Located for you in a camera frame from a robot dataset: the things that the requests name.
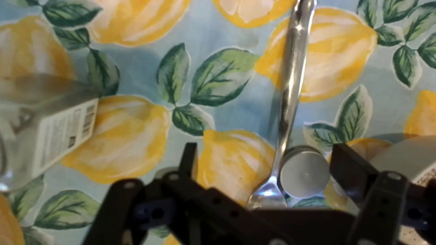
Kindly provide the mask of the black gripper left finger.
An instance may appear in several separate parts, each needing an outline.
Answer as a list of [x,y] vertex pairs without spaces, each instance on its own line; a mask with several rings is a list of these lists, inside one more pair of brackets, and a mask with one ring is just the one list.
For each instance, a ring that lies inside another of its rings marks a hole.
[[203,193],[192,179],[196,159],[197,144],[186,142],[180,164],[150,183],[137,178],[114,182],[83,245],[142,245],[158,225],[166,225],[182,245],[214,245],[212,228],[195,202]]

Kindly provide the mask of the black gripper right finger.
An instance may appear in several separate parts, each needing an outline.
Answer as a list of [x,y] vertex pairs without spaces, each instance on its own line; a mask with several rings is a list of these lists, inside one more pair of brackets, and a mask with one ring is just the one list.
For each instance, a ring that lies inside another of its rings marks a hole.
[[426,242],[436,240],[436,186],[413,183],[392,169],[376,169],[345,142],[335,144],[331,176],[360,208],[346,245],[404,245],[402,225],[409,225]]

